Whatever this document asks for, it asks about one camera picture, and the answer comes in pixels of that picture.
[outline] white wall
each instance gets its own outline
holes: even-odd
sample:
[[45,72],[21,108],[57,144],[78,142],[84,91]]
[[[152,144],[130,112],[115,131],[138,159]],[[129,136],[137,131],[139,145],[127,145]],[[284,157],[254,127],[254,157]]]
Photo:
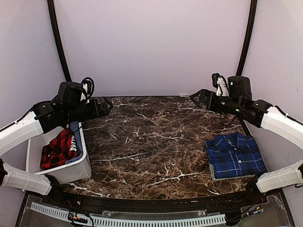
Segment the white wall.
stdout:
[[236,73],[250,0],[56,0],[71,76],[96,96],[190,95]]
[[[243,75],[250,78],[253,98],[278,105],[303,120],[303,2],[258,1],[250,50]],[[303,158],[285,139],[251,127],[270,171]],[[303,227],[303,190],[284,190],[296,226]]]
[[[56,95],[64,81],[56,51],[45,0],[1,1],[0,128]],[[25,169],[26,148],[21,144],[1,158]],[[23,196],[0,187],[0,227],[15,226]]]

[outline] marble table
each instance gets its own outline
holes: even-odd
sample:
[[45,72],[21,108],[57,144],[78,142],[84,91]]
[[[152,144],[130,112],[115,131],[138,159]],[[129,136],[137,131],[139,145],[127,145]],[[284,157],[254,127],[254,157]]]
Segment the marble table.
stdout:
[[[235,120],[188,97],[117,97],[109,116],[83,124],[92,175],[65,191],[119,199],[184,199],[238,192],[246,178],[212,181],[203,142],[244,134]],[[223,115],[230,122],[232,116]]]

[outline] white plastic bin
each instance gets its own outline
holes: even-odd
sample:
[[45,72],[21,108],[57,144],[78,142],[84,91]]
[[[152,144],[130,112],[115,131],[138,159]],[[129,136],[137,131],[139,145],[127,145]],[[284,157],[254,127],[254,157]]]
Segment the white plastic bin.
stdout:
[[48,174],[54,176],[60,184],[90,177],[91,167],[82,128],[79,130],[83,148],[83,156],[81,159],[52,169],[44,170],[40,168],[42,148],[56,138],[62,130],[62,127],[57,127],[47,134],[42,134],[28,141],[26,171],[37,175]]

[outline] red plaid shirt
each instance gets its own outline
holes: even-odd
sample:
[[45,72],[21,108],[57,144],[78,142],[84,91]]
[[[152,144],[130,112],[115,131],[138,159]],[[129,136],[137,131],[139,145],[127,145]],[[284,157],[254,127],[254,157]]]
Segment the red plaid shirt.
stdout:
[[74,133],[70,128],[64,129],[48,145],[43,147],[40,167],[50,169],[65,164],[77,156]]

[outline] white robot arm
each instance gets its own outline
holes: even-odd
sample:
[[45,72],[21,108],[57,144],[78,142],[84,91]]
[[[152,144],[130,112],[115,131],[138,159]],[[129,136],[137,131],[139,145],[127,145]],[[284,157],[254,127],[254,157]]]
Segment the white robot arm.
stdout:
[[[52,101],[35,104],[22,118],[0,129],[0,157],[17,145],[73,121],[86,121],[109,114],[112,103],[106,98],[91,98],[93,82],[63,82]],[[36,175],[4,163],[0,159],[0,186],[47,195],[56,180]]]
[[[239,119],[246,120],[258,128],[272,131],[303,149],[303,124],[288,116],[278,106],[273,107],[263,100],[253,101],[249,78],[229,77],[228,85],[220,87],[222,76],[216,73],[212,78],[217,93],[202,89],[190,96],[198,107],[206,106],[206,109],[216,113],[234,114]],[[256,185],[259,192],[264,193],[303,183],[302,175],[303,160],[300,160],[288,167],[262,174]]]

